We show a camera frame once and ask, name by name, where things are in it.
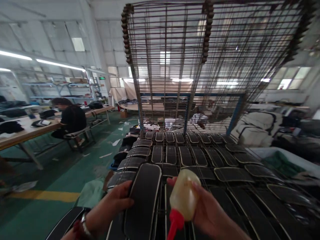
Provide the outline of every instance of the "metal wire grid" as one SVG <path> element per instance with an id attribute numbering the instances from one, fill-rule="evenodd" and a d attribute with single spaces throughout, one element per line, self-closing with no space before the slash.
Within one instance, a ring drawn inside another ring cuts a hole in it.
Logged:
<path id="1" fill-rule="evenodd" d="M 140 134 L 140 138 L 141 139 L 145 139 L 145 133 L 142 132 Z M 177 170 L 178 170 L 178 173 L 181 169 L 181 167 L 183 167 L 181 165 L 181 156 L 180 156 L 180 152 L 179 152 L 179 146 L 187 146 L 189 148 L 189 151 L 190 151 L 190 155 L 191 155 L 191 159 L 192 159 L 192 162 L 193 162 L 193 166 L 197 166 L 197 167 L 201 167 L 199 165 L 197 165 L 196 163 L 196 160 L 195 160 L 195 156 L 193 155 L 193 152 L 191 150 L 191 147 L 192 146 L 199 146 L 201 148 L 201 150 L 203 151 L 204 153 L 204 156 L 208 162 L 208 168 L 214 173 L 214 169 L 216 168 L 211 160 L 210 160 L 210 157 L 208 156 L 208 154 L 206 153 L 206 151 L 204 150 L 204 148 L 208 148 L 208 147 L 213 147 L 213 148 L 216 148 L 216 147 L 220 147 L 220 148 L 223 148 L 225 150 L 227 150 L 225 148 L 225 143 L 222 143 L 222 144 L 216 144 L 212 141 L 212 139 L 210 138 L 211 140 L 211 143 L 210 144 L 204 144 L 200 137 L 198 136 L 198 140 L 199 140 L 199 143 L 198 144 L 194 144 L 194 143 L 191 143 L 189 138 L 188 137 L 185 137 L 185 143 L 184 144 L 178 144 L 176 141 L 175 143 L 173 144 L 169 144 L 166 142 L 166 137 L 164 136 L 164 140 L 163 142 L 156 142 L 155 141 L 155 134 L 153 136 L 153 139 L 151 139 L 153 141 L 153 145 L 150 147 L 151 149 L 151 153 L 150 155 L 146 158 L 146 161 L 147 162 L 151 162 L 151 159 L 152 159 L 152 153 L 153 153 L 153 147 L 155 145 L 161 145 L 163 147 L 163 151 L 162 151 L 162 163 L 165 163 L 165 159 L 166 159 L 166 146 L 167 145 L 170 145 L 170 146 L 175 146 L 176 147 L 176 158 L 177 158 L 177 163 L 176 163 L 176 166 L 177 166 Z M 241 164 L 239 163 L 239 168 L 243 168 L 245 164 Z M 284 175 L 282 175 L 280 172 L 278 172 L 277 170 L 273 169 L 274 172 L 277 173 L 277 175 L 282 179 L 282 180 L 287 180 L 287 177 L 285 177 Z M 273 227 L 276 227 L 276 232 L 277 234 L 279 235 L 283 235 L 285 236 L 285 233 L 280 230 L 280 226 L 279 226 L 279 222 L 278 220 L 273 217 L 271 215 L 271 213 L 268 211 L 267 208 L 265 207 L 262 207 L 262 204 L 261 202 L 258 200 L 257 196 L 260 197 L 260 193 L 257 191 L 258 189 L 259 190 L 265 190 L 265 191 L 268 191 L 270 192 L 268 189 L 267 189 L 267 184 L 281 184 L 283 185 L 283 182 L 279 182 L 275 179 L 271 179 L 271 178 L 265 178 L 265 177 L 253 177 L 251 176 L 255 183 L 251 183 L 251 182 L 222 182 L 218 179 L 216 180 L 211 180 L 211 179 L 204 179 L 203 178 L 203 175 L 201 173 L 201 171 L 199 171 L 202 178 L 200 178 L 200 181 L 201 181 L 201 185 L 209 191 L 209 189 L 211 187 L 220 187 L 220 188 L 223 188 L 224 190 L 228 190 L 227 192 L 227 195 L 229 196 L 229 198 L 231 199 L 233 205 L 235 206 L 235 208 L 237 209 L 237 212 L 239 215 L 237 216 L 230 216 L 231 218 L 235 217 L 235 218 L 241 218 L 241 221 L 245 224 L 246 228 L 248 229 L 249 231 L 249 234 L 250 234 L 250 237 L 252 239 L 258 239 L 259 237 L 256 236 L 252 226 L 249 224 L 249 221 L 254 221 L 255 219 L 252 219 L 251 217 L 248 217 L 245 215 L 245 213 L 243 212 L 243 210 L 240 208 L 239 204 L 236 202 L 236 200 L 229 194 L 229 193 L 233 193 L 233 190 L 234 188 L 241 188 L 243 190 L 246 191 L 247 194 L 249 194 L 249 196 L 252 198 L 252 200 L 257 204 L 257 206 L 263 211 L 265 217 L 267 218 L 267 220 L 272 224 Z M 164 205 L 164 198 L 165 198 L 165 194 L 164 194 L 164 187 L 166 185 L 166 181 L 165 181 L 165 177 L 163 178 L 163 181 L 162 181 L 162 185 L 160 186 L 159 188 L 159 193 L 158 193 L 158 197 L 157 197 L 157 206 L 158 206 L 158 210 L 156 212 L 156 216 L 157 217 L 154 217 L 154 219 L 158 219 L 157 223 L 154 223 L 154 231 L 161 231 L 161 232 L 157 232 L 157 233 L 154 233 L 154 234 L 159 234 L 159 236 L 162 236 L 164 234 L 163 237 L 165 237 L 166 233 L 164 233 L 165 231 L 165 227 L 162 226 L 163 222 L 165 221 L 161 221 L 161 220 L 164 220 L 165 219 L 165 216 L 166 216 L 166 206 Z M 295 188 L 295 189 L 298 189 L 300 190 L 301 192 L 303 192 L 305 195 L 307 196 L 310 196 L 306 191 L 304 191 L 303 189 L 301 189 L 299 186 L 295 185 L 295 184 L 288 184 L 286 183 L 286 186 L 288 187 L 292 187 L 292 188 Z M 301 214 L 302 216 L 308 214 L 308 210 L 304 207 L 297 207 L 297 214 Z M 316 221 L 317 224 L 319 224 L 319 221 L 316 220 L 316 217 L 314 216 L 313 217 Z M 190 235 L 190 234 L 193 234 L 189 227 L 187 229 L 185 229 L 186 231 L 186 234 Z"/>
<path id="2" fill-rule="evenodd" d="M 200 113 L 208 117 L 207 132 L 226 133 L 220 125 L 235 126 L 241 112 L 266 87 L 261 80 L 272 78 L 292 60 L 310 23 L 312 4 L 306 0 L 127 4 L 122 27 L 140 119 L 188 121 Z M 186 129 L 194 131 L 187 123 Z"/>

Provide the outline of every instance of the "plastic squeeze bottle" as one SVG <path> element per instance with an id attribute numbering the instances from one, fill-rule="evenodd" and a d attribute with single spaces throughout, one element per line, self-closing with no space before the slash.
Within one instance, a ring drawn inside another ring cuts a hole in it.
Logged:
<path id="1" fill-rule="evenodd" d="M 193 190 L 192 182 L 201 185 L 194 172 L 188 169 L 181 170 L 170 196 L 171 226 L 167 240 L 173 240 L 177 229 L 181 230 L 184 222 L 191 221 L 193 218 L 199 196 Z"/>

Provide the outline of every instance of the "worker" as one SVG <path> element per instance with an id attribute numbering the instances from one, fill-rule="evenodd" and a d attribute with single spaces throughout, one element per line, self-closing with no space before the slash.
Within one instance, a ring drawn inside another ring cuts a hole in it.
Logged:
<path id="1" fill-rule="evenodd" d="M 51 134 L 52 137 L 64 139 L 64 135 L 78 132 L 86 128 L 86 114 L 79 106 L 72 104 L 72 102 L 66 98 L 54 98 L 51 102 L 53 106 L 62 111 L 61 119 L 57 119 L 61 124 L 61 128 L 54 131 Z M 78 142 L 79 146 L 84 142 L 84 139 L 81 139 L 79 136 L 77 136 L 75 140 Z"/>
<path id="2" fill-rule="evenodd" d="M 168 179 L 173 186 L 177 178 Z M 112 189 L 87 215 L 85 225 L 91 236 L 87 236 L 79 221 L 75 230 L 71 229 L 62 240 L 98 239 L 108 231 L 111 221 L 123 210 L 130 208 L 134 201 L 128 198 L 132 181 L 124 182 Z M 250 237 L 223 211 L 212 194 L 203 187 L 192 183 L 199 195 L 199 201 L 193 217 L 193 223 L 206 235 L 214 240 L 250 240 Z"/>

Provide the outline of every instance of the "green cloth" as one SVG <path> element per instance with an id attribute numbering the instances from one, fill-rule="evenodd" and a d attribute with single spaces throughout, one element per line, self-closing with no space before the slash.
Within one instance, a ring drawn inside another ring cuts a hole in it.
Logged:
<path id="1" fill-rule="evenodd" d="M 93 208 L 101 200 L 104 191 L 104 178 L 98 178 L 87 182 L 75 203 L 75 206 Z"/>
<path id="2" fill-rule="evenodd" d="M 289 162 L 287 157 L 280 151 L 276 151 L 272 156 L 264 158 L 262 163 L 267 166 L 271 165 L 283 175 L 290 178 L 296 176 L 300 172 L 305 171 L 305 169 L 302 167 Z"/>

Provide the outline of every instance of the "black shirt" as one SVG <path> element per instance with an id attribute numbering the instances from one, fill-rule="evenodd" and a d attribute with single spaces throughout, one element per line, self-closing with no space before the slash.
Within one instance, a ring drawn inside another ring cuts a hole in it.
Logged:
<path id="1" fill-rule="evenodd" d="M 87 126 L 86 114 L 79 106 L 69 106 L 62 112 L 61 123 L 69 133 L 78 132 Z"/>

